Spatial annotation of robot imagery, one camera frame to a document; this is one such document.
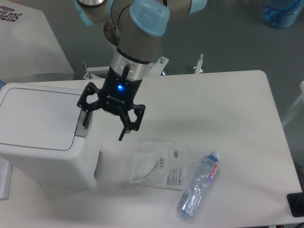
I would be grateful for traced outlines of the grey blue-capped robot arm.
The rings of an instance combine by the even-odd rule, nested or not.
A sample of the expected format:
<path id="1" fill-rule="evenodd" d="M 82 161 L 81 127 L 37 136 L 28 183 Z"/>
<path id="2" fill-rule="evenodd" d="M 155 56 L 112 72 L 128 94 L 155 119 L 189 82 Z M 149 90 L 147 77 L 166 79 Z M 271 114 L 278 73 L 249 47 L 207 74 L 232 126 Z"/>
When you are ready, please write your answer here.
<path id="1" fill-rule="evenodd" d="M 116 50 L 103 86 L 88 83 L 77 102 L 85 112 L 84 123 L 103 109 L 120 117 L 122 133 L 138 131 L 145 106 L 133 101 L 169 20 L 202 10 L 206 1 L 76 0 L 74 5 L 85 24 L 109 21 L 115 35 Z"/>

